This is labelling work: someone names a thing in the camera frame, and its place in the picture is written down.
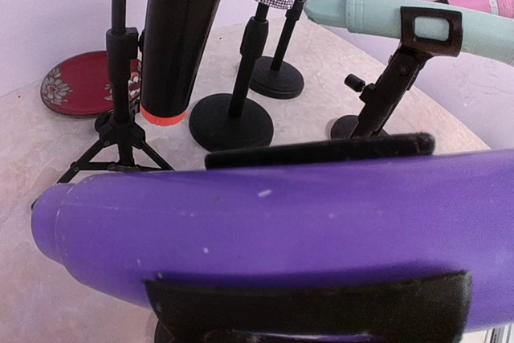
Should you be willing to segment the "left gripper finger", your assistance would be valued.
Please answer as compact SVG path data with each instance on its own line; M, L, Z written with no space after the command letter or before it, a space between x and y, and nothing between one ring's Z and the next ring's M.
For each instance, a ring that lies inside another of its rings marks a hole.
M470 272L339 288L242 289L146 280L156 342L458 342Z
M434 149L435 138L431 134L407 133L218 151L205 156L205 166L233 169L363 161L426 156Z

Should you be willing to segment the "purple microphone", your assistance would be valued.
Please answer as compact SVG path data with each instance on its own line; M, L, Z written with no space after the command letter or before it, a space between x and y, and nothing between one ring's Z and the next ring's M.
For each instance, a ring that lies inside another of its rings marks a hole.
M464 333L513 321L510 150L104 174L48 189L31 232L77 281L143 307L146 280L339 288L466 271Z

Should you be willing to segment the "black stand of teal microphone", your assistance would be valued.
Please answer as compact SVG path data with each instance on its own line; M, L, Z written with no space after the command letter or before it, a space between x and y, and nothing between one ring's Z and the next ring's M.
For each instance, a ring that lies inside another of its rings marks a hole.
M385 123L398 106L405 93L410 90L426 62L435 56L456 57L463 42L463 15L458 11L425 7L402 6L401 39L397 50L374 84L350 74L345 85L365 103L359 115L346 115L336 119L330 129L330 138L385 136ZM415 34L418 18L432 22L446 22L448 33L445 39L422 38Z

